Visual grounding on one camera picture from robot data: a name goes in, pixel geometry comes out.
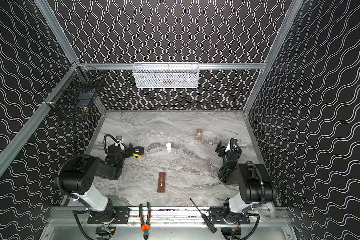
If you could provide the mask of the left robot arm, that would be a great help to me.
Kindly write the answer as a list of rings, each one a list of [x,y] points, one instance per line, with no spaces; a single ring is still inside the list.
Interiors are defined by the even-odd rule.
[[[59,168],[55,184],[62,194],[84,205],[91,215],[109,222],[115,217],[112,200],[101,194],[93,181],[95,177],[118,180],[125,158],[132,155],[133,145],[125,145],[121,136],[105,134],[103,147],[104,160],[87,154],[68,158]]]

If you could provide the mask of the brown pill organizer box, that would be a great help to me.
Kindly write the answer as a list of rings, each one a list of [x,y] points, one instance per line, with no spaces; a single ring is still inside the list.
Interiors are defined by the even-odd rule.
[[[158,189],[157,192],[159,194],[165,193],[165,186],[166,186],[166,173],[160,172],[158,178]]]

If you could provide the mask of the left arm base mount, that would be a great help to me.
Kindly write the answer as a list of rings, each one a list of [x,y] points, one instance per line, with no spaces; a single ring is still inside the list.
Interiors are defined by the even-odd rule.
[[[90,211],[88,224],[127,224],[131,209],[128,207],[114,207],[112,211],[104,210],[102,212]]]

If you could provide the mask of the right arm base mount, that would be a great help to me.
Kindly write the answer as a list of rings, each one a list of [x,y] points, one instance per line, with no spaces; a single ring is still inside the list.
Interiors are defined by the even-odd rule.
[[[241,225],[249,225],[249,217],[242,213],[231,213],[223,207],[210,207],[207,211],[207,216],[213,224],[217,225],[236,225],[240,222]]]

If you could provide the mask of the white pill bottle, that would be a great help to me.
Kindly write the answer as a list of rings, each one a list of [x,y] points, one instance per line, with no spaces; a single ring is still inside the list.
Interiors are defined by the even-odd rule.
[[[170,153],[172,151],[172,145],[171,143],[166,143],[166,149]]]

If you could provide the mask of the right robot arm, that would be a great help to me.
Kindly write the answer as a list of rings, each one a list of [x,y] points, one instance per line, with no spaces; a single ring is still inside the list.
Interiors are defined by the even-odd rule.
[[[220,182],[239,188],[238,194],[225,201],[225,215],[243,214],[277,199],[276,188],[264,165],[252,161],[239,163],[243,151],[237,139],[231,138],[227,146],[219,142],[215,152],[223,160],[218,171]]]

